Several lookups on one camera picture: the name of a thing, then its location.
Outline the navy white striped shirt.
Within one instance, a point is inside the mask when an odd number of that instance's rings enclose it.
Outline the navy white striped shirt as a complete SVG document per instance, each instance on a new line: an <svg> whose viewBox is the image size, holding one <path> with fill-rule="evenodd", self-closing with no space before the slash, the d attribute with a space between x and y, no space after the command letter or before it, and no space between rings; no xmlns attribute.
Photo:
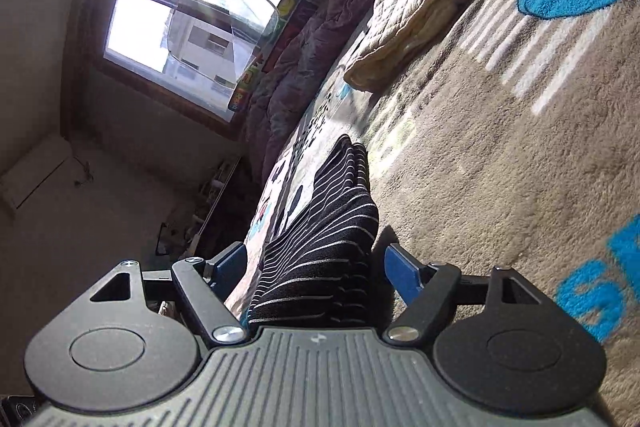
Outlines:
<svg viewBox="0 0 640 427"><path fill-rule="evenodd" d="M317 170L307 206L262 253L248 329L368 326L377 235L367 150L343 134Z"/></svg>

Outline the Mickey Mouse fleece blanket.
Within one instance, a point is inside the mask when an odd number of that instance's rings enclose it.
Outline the Mickey Mouse fleece blanket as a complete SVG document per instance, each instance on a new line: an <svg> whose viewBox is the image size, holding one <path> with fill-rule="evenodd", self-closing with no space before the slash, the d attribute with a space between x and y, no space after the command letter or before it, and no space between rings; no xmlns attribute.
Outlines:
<svg viewBox="0 0 640 427"><path fill-rule="evenodd" d="M337 138L367 147L383 241L466 273L517 269L605 347L639 421L639 0L473 0L387 83L337 64L268 174L245 244L310 199Z"/></svg>

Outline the folded cream quilted blanket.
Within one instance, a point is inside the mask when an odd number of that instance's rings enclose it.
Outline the folded cream quilted blanket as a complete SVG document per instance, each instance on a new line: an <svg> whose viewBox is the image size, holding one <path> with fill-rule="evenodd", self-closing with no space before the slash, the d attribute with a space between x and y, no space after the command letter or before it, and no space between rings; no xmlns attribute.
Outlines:
<svg viewBox="0 0 640 427"><path fill-rule="evenodd" d="M360 45L343 79L361 91L376 92L392 80L413 53L430 44L468 0L375 0Z"/></svg>

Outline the colourful alphabet foam mat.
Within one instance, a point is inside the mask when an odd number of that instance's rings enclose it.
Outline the colourful alphabet foam mat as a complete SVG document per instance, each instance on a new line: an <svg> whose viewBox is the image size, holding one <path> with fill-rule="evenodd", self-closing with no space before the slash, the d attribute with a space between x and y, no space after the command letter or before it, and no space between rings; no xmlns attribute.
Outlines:
<svg viewBox="0 0 640 427"><path fill-rule="evenodd" d="M288 44L303 30L323 1L280 0L231 95L228 103L231 112L241 112L258 81L274 69Z"/></svg>

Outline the purple crumpled comforter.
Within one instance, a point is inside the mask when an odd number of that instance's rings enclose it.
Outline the purple crumpled comforter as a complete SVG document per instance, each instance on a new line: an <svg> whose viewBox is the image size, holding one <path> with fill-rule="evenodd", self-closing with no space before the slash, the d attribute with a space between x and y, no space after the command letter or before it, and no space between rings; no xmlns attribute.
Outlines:
<svg viewBox="0 0 640 427"><path fill-rule="evenodd" d="M243 138L255 182L265 184L288 137L374 0L324 0L258 81L244 110Z"/></svg>

